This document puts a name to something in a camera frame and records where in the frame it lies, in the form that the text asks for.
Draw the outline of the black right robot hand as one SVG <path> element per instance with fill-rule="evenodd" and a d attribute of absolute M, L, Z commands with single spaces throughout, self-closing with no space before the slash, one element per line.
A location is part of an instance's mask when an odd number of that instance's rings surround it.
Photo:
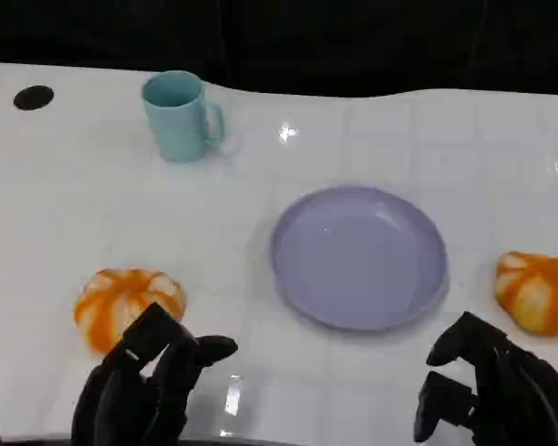
<path fill-rule="evenodd" d="M 463 426 L 476 445 L 558 445 L 558 372 L 507 335 L 464 312 L 436 340 L 433 369 L 462 359 L 475 388 L 432 370 L 418 394 L 414 441 L 428 440 L 439 422 Z"/>

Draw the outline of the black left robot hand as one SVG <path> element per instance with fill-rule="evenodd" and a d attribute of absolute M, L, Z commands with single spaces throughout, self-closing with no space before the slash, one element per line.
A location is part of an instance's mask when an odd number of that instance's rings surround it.
<path fill-rule="evenodd" d="M 236 342 L 193 336 L 153 303 L 89 375 L 76 404 L 72 445 L 176 445 L 201 372 Z"/>

